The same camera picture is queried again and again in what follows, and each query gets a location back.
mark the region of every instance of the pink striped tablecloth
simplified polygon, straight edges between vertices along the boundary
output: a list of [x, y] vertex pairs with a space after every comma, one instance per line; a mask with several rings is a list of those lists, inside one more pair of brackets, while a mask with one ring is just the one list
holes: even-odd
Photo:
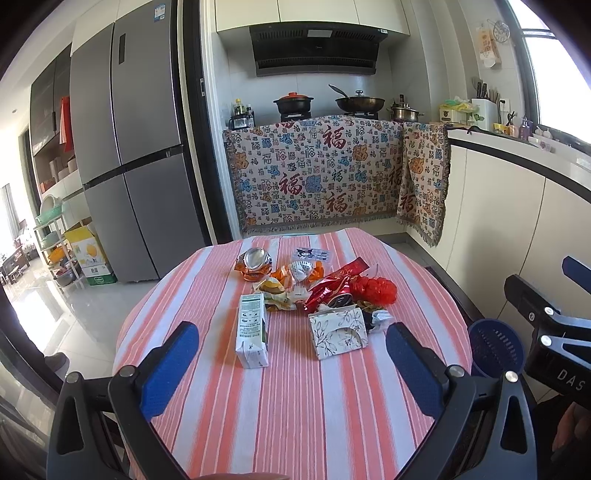
[[265, 248], [274, 266], [307, 246], [331, 250], [338, 266], [356, 257], [378, 263], [380, 275], [398, 286], [393, 316], [447, 365], [470, 367], [466, 325], [449, 294], [423, 267], [351, 228], [256, 236], [195, 252], [129, 314], [113, 371], [138, 365], [188, 320], [199, 328], [199, 351], [153, 424], [190, 477], [276, 472], [294, 480], [394, 479], [433, 421], [390, 360], [383, 333], [370, 335], [365, 349], [320, 362], [303, 312], [270, 313], [270, 366], [242, 368], [234, 353], [236, 315], [252, 284], [232, 268], [254, 246]]

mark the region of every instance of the hand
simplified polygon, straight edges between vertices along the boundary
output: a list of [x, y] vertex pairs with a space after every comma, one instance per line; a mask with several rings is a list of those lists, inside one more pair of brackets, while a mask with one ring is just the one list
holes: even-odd
[[214, 473], [200, 476], [196, 480], [290, 480], [290, 478], [278, 473]]
[[574, 438], [582, 440], [589, 427], [591, 427], [591, 412], [574, 402], [571, 403], [558, 423], [552, 451], [555, 452], [567, 445]]

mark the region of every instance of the blue basket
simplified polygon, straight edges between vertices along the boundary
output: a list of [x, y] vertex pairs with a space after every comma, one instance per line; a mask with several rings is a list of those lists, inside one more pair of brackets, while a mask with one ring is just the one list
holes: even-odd
[[517, 333], [505, 322], [482, 319], [468, 328], [472, 347], [472, 375], [499, 378], [507, 370], [520, 374], [525, 348]]

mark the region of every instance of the kitchen counter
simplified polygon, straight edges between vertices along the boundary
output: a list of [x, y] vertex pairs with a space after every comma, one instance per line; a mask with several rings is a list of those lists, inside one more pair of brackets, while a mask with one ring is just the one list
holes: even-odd
[[556, 144], [556, 152], [551, 153], [501, 135], [467, 132], [462, 129], [450, 130], [448, 136], [451, 145], [485, 153], [527, 168], [591, 203], [591, 158], [574, 148], [553, 142]]

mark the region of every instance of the screw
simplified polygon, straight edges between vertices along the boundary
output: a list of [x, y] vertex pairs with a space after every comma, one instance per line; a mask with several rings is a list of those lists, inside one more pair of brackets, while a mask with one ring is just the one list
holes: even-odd
[[511, 370], [505, 372], [505, 378], [511, 383], [515, 383], [519, 380], [517, 374], [515, 372], [512, 372]]
[[462, 367], [460, 367], [460, 365], [452, 365], [449, 368], [449, 373], [452, 377], [461, 378], [464, 376], [466, 371]]
[[125, 365], [119, 370], [119, 375], [122, 377], [131, 377], [135, 373], [135, 367], [133, 365]]
[[78, 372], [71, 372], [66, 377], [66, 382], [68, 383], [76, 383], [80, 379], [80, 374]]

